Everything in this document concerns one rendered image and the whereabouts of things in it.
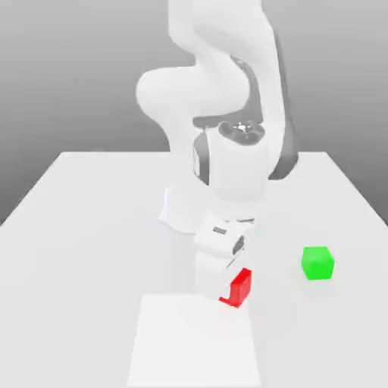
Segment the small red cube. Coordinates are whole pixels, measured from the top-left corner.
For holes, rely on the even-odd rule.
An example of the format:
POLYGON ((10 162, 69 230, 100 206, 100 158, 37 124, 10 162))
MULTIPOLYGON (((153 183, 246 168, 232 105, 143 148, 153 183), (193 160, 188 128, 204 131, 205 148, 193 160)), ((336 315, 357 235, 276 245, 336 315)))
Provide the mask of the small red cube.
POLYGON ((243 268, 230 284, 230 295, 226 299, 220 297, 218 300, 234 308, 239 308, 248 297, 252 286, 252 271, 243 268))

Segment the small green cube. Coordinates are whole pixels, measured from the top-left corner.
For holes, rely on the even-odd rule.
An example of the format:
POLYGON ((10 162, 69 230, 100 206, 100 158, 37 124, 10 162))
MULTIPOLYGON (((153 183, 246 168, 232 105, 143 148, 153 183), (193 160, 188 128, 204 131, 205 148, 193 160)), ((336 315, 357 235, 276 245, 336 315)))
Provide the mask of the small green cube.
POLYGON ((308 280, 329 280, 333 276, 335 260, 326 246, 303 248, 301 266, 308 280))

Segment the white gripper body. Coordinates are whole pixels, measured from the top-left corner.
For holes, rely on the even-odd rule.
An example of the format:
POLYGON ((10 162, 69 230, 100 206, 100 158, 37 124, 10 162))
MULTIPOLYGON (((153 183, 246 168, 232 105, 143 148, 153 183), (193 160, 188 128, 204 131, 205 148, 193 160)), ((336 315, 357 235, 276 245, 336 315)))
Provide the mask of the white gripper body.
POLYGON ((230 284, 242 269, 242 263, 237 259, 220 258, 198 251, 195 257, 196 292, 209 299, 230 297, 230 284))

